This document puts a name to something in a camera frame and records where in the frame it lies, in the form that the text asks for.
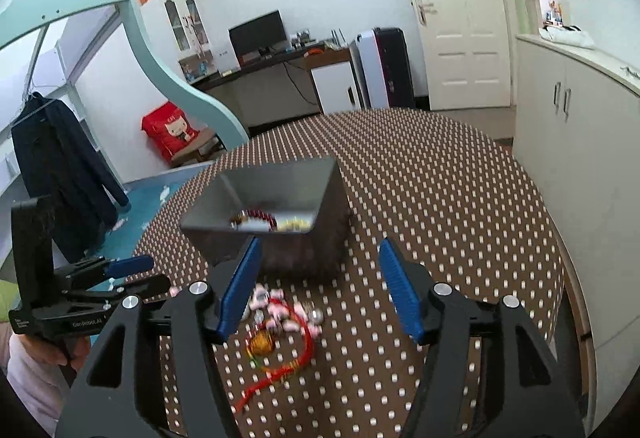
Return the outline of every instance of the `teal bed frame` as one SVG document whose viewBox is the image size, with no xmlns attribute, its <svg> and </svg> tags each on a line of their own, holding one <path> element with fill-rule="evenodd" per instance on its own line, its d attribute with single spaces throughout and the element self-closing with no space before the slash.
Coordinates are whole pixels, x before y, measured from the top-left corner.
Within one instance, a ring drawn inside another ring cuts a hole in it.
<svg viewBox="0 0 640 438">
<path fill-rule="evenodd" d="M 228 151 L 248 142 L 240 121 L 225 105 L 189 86 L 155 56 L 138 0 L 12 0 L 0 12 L 0 49 L 52 22 L 110 4 L 116 7 L 131 50 L 149 81 L 188 115 L 214 129 Z"/>
</svg>

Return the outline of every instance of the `black monitor screen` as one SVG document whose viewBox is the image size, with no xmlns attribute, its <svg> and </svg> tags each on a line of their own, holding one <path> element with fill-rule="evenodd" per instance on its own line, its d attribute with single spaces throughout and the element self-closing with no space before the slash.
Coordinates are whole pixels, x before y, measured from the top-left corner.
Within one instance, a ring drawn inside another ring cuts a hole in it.
<svg viewBox="0 0 640 438">
<path fill-rule="evenodd" d="M 287 41 L 280 11 L 273 11 L 229 30 L 236 56 L 245 56 L 280 41 Z"/>
</svg>

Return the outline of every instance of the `red cord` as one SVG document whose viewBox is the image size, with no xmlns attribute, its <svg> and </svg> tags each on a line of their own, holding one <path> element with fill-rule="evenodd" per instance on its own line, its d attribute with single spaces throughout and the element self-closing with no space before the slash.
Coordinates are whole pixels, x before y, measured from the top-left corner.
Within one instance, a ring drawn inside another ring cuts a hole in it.
<svg viewBox="0 0 640 438">
<path fill-rule="evenodd" d="M 236 414 L 239 414 L 240 411 L 242 411 L 242 408 L 247 404 L 247 402 L 249 402 L 256 391 L 268 388 L 274 382 L 279 381 L 281 378 L 286 378 L 290 374 L 296 373 L 297 371 L 301 370 L 311 361 L 311 357 L 314 354 L 314 339 L 311 336 L 311 332 L 309 331 L 309 326 L 306 325 L 306 321 L 297 313 L 295 313 L 292 307 L 290 307 L 282 299 L 271 298 L 269 300 L 269 303 L 283 305 L 287 310 L 289 310 L 289 318 L 300 324 L 300 327 L 304 330 L 305 333 L 305 351 L 303 352 L 302 357 L 293 361 L 293 364 L 295 364 L 295 366 L 288 364 L 281 367 L 279 370 L 275 370 L 273 373 L 267 373 L 267 378 L 262 379 L 260 382 L 257 382 L 253 386 L 250 386 L 246 391 L 243 391 L 242 400 L 240 400 L 240 402 L 235 405 Z"/>
</svg>

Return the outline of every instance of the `blue rubber pad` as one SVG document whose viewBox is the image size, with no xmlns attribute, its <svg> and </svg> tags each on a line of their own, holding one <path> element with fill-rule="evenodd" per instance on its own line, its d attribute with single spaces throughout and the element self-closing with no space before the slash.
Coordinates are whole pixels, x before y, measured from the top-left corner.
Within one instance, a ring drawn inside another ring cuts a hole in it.
<svg viewBox="0 0 640 438">
<path fill-rule="evenodd" d="M 154 258 L 151 256 L 136 256 L 135 258 L 116 259 L 111 261 L 104 271 L 104 275 L 113 277 L 127 277 L 127 275 L 139 274 L 140 272 L 150 271 L 154 267 Z"/>
<path fill-rule="evenodd" d="M 380 243 L 378 264 L 385 277 L 391 299 L 396 305 L 402 329 L 415 342 L 420 342 L 424 337 L 420 299 L 406 276 L 402 262 L 387 239 Z"/>
<path fill-rule="evenodd" d="M 260 239 L 254 238 L 220 300 L 220 323 L 217 332 L 225 341 L 238 330 L 246 302 L 254 291 L 261 261 Z"/>
</svg>

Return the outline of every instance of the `round table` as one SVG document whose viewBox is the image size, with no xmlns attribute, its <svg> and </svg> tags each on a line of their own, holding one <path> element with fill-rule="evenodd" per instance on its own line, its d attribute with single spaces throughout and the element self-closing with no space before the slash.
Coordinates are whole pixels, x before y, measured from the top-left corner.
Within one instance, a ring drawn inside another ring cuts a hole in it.
<svg viewBox="0 0 640 438">
<path fill-rule="evenodd" d="M 152 273 L 178 287 L 206 275 L 206 262 L 180 232 L 183 213 L 225 169 L 334 155 L 353 216 L 344 264 L 332 285 L 269 280 L 286 299 L 313 301 L 325 313 L 315 358 L 299 376 L 254 396 L 236 415 L 244 437 L 388 438 L 402 428 L 428 349 L 405 335 L 376 258 L 395 238 L 404 257 L 422 263 L 436 282 L 495 303 L 514 294 L 547 341 L 564 285 L 558 245 L 533 182 L 514 158 L 480 131 L 420 110 L 366 110 L 318 115 L 273 129 L 226 154 L 187 182 L 156 215 L 137 254 Z M 244 352 L 249 323 L 214 346 L 230 404 L 263 373 Z M 184 433 L 170 339 L 161 341 L 170 427 Z M 472 421 L 481 341 L 469 343 L 460 430 Z M 302 350 L 285 334 L 271 366 Z"/>
</svg>

